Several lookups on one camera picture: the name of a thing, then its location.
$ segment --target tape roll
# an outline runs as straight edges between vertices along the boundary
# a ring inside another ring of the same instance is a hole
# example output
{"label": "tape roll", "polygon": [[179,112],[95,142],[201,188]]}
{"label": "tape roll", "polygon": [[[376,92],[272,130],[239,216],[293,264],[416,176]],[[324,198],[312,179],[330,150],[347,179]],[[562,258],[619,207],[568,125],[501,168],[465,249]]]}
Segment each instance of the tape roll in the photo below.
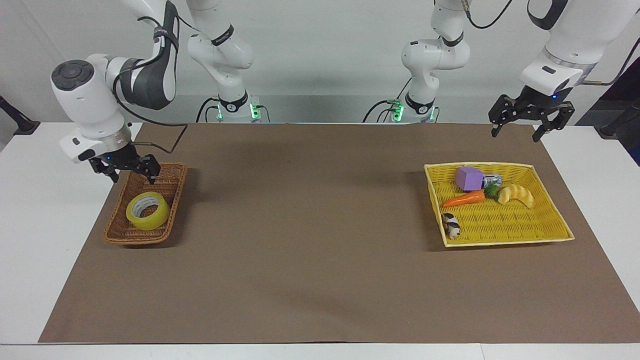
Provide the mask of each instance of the tape roll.
{"label": "tape roll", "polygon": [[[157,206],[153,214],[141,218],[142,211],[153,205]],[[157,229],[169,219],[169,205],[157,192],[141,193],[127,205],[127,219],[140,230]]]}

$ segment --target orange toy carrot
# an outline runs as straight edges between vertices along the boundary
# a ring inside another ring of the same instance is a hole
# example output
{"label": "orange toy carrot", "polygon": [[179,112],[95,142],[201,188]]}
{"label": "orange toy carrot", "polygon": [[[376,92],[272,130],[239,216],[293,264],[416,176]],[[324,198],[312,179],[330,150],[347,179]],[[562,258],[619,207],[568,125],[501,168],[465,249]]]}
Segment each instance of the orange toy carrot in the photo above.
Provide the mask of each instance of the orange toy carrot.
{"label": "orange toy carrot", "polygon": [[477,204],[478,202],[482,202],[487,198],[496,200],[498,199],[497,192],[498,186],[495,183],[491,183],[483,190],[476,190],[474,192],[466,193],[465,195],[449,199],[445,201],[442,206],[448,208],[457,205]]}

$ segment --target black and white toy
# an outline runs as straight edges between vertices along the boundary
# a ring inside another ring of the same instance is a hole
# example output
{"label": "black and white toy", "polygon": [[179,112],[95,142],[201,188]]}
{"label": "black and white toy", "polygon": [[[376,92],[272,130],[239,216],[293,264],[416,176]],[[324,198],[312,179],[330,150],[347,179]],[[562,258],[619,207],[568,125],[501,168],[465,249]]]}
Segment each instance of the black and white toy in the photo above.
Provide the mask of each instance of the black and white toy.
{"label": "black and white toy", "polygon": [[447,234],[449,239],[453,240],[460,236],[460,224],[453,214],[442,214],[442,226],[444,227],[444,232]]}

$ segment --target purple cube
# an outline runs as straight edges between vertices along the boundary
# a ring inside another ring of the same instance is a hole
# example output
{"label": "purple cube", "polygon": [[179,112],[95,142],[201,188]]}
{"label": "purple cube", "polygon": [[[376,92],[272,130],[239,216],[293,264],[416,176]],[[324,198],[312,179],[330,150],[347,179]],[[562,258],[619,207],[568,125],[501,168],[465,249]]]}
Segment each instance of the purple cube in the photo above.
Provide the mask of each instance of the purple cube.
{"label": "purple cube", "polygon": [[474,167],[459,167],[456,173],[456,185],[466,192],[480,190],[483,177],[484,174]]}

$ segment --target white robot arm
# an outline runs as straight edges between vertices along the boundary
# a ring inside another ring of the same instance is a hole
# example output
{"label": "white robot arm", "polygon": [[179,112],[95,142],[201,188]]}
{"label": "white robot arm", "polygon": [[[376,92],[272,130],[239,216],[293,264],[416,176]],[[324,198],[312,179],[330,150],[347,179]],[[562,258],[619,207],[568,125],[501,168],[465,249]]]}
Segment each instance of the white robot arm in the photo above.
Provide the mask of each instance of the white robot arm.
{"label": "white robot arm", "polygon": [[[502,95],[489,111],[492,135],[496,137],[504,124],[518,119],[542,121],[533,134],[535,142],[548,131],[564,128],[573,114],[566,96],[584,81],[639,8],[640,0],[552,0],[550,6],[548,1],[529,0],[529,18],[551,37],[522,71],[520,81],[525,86],[520,96]],[[549,120],[555,112],[556,117]]]}
{"label": "white robot arm", "polygon": [[160,166],[153,155],[138,156],[113,92],[129,103],[155,110],[173,100],[179,17],[167,0],[122,2],[138,20],[155,27],[153,57],[94,54],[58,65],[51,74],[52,88],[69,118],[78,124],[60,145],[74,162],[89,160],[96,173],[114,182],[118,180],[115,170],[120,169],[144,174],[153,183]]}
{"label": "white robot arm", "polygon": [[244,87],[240,70],[253,64],[253,49],[235,34],[217,9],[220,0],[186,0],[195,27],[189,54],[211,75],[218,89],[219,120],[251,122],[259,116],[258,98]]}
{"label": "white robot arm", "polygon": [[459,69],[467,64],[470,49],[464,40],[466,21],[460,0],[437,0],[431,14],[431,27],[440,37],[416,40],[405,45],[402,62],[411,72],[412,82],[402,99],[402,119],[397,120],[427,121],[440,87],[440,81],[432,71]]}

